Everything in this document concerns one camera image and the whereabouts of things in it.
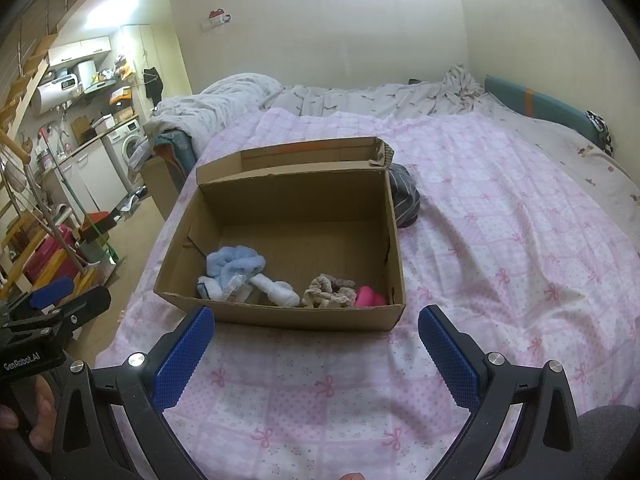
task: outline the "silver bolt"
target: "silver bolt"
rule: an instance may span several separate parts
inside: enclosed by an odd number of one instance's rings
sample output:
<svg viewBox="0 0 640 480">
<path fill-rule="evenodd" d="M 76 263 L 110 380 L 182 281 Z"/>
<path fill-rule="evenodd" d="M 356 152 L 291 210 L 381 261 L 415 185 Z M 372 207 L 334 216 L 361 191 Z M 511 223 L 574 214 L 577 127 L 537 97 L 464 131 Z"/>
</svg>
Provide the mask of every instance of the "silver bolt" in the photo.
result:
<svg viewBox="0 0 640 480">
<path fill-rule="evenodd" d="M 136 352 L 135 354 L 131 354 L 129 359 L 127 359 L 131 366 L 140 366 L 143 362 L 145 362 L 145 355 L 140 352 Z"/>
<path fill-rule="evenodd" d="M 487 358 L 492 365 L 500 366 L 504 364 L 504 355 L 498 354 L 498 352 L 491 352 Z"/>
<path fill-rule="evenodd" d="M 551 359 L 551 361 L 549 361 L 549 368 L 551 368 L 557 374 L 562 371 L 562 365 L 555 359 Z"/>
<path fill-rule="evenodd" d="M 83 368 L 84 368 L 84 363 L 82 361 L 73 361 L 71 363 L 71 368 L 69 369 L 71 370 L 71 373 L 79 374 Z"/>
</svg>

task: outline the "pink bedspread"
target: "pink bedspread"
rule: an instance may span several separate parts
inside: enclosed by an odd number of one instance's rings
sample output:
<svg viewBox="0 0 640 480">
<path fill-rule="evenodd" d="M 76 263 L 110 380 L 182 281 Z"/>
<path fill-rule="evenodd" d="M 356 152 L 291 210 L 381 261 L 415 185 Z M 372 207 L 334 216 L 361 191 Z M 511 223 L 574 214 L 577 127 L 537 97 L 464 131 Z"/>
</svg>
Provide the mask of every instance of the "pink bedspread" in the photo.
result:
<svg viewBox="0 0 640 480">
<path fill-rule="evenodd" d="M 418 312 L 430 303 L 514 364 L 559 360 L 579 413 L 640 400 L 640 256 L 569 177 L 497 123 L 271 109 L 214 136 L 200 163 L 255 146 L 372 135 L 396 150 L 422 195 L 418 221 L 399 232 L 404 316 L 389 333 L 362 335 L 219 324 L 180 402 L 164 412 L 210 478 L 425 478 L 468 415 L 418 338 Z M 194 174 L 99 365 L 147 351 L 182 317 L 152 287 Z"/>
</svg>

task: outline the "textured blue pad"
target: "textured blue pad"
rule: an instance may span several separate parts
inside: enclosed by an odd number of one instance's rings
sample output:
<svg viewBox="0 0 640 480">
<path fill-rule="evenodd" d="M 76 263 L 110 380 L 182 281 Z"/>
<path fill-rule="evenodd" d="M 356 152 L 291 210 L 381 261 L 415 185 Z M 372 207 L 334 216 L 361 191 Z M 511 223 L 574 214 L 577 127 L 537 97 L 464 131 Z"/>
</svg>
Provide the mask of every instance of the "textured blue pad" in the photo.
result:
<svg viewBox="0 0 640 480">
<path fill-rule="evenodd" d="M 154 377 L 151 404 L 158 413 L 174 407 L 213 337 L 213 311 L 203 306 L 167 354 Z"/>
<path fill-rule="evenodd" d="M 58 278 L 55 282 L 43 286 L 31 293 L 29 306 L 42 310 L 50 304 L 54 304 L 62 298 L 66 298 L 74 291 L 74 280 L 68 276 Z"/>
<path fill-rule="evenodd" d="M 418 334 L 453 400 L 473 413 L 480 406 L 478 374 L 447 330 L 427 307 L 418 316 Z"/>
</svg>

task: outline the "floor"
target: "floor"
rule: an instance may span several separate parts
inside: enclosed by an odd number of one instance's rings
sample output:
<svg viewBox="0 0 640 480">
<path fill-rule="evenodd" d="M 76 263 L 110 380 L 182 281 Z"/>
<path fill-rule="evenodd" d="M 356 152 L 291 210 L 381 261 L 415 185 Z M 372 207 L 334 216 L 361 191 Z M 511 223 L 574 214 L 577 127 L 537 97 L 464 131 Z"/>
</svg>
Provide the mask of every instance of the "floor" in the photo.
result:
<svg viewBox="0 0 640 480">
<path fill-rule="evenodd" d="M 75 359 L 94 366 L 95 357 L 110 345 L 120 325 L 120 317 L 138 285 L 151 248 L 164 219 L 151 197 L 143 200 L 130 218 L 121 219 L 109 231 L 109 243 L 120 257 L 118 267 L 106 285 L 111 293 L 111 306 L 103 314 L 82 327 L 78 340 L 66 349 Z"/>
</svg>

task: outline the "finger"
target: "finger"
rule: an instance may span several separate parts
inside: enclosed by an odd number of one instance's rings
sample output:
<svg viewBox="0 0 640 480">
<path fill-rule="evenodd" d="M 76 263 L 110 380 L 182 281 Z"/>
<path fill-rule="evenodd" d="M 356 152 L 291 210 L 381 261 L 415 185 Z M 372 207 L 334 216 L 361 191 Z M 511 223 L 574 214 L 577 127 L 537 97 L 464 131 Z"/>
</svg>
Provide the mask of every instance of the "finger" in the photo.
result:
<svg viewBox="0 0 640 480">
<path fill-rule="evenodd" d="M 36 405 L 38 421 L 29 434 L 31 445 L 39 450 L 50 452 L 53 444 L 53 431 L 56 427 L 56 410 L 53 407 L 53 392 L 43 376 L 36 378 Z"/>
<path fill-rule="evenodd" d="M 20 422 L 15 415 L 14 410 L 8 406 L 0 404 L 0 429 L 2 430 L 17 430 Z"/>
</svg>

